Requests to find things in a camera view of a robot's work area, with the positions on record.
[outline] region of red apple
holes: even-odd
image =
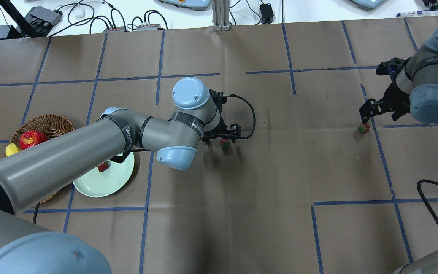
[[[48,138],[45,136],[45,134],[40,131],[30,130],[23,133],[19,138],[19,148],[27,149],[45,141],[48,141]]]

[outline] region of wicker basket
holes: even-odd
[[[72,122],[65,118],[64,116],[60,116],[57,114],[45,114],[42,116],[38,116],[36,118],[31,119],[27,123],[21,126],[19,130],[13,135],[13,137],[10,140],[10,143],[15,144],[17,147],[19,147],[19,138],[21,135],[29,130],[37,130],[40,132],[43,132],[45,136],[47,136],[49,139],[53,139],[55,137],[58,137],[60,135],[64,135],[68,132],[71,132],[75,130]],[[53,198],[56,194],[48,196],[40,203],[44,203],[51,198]]]

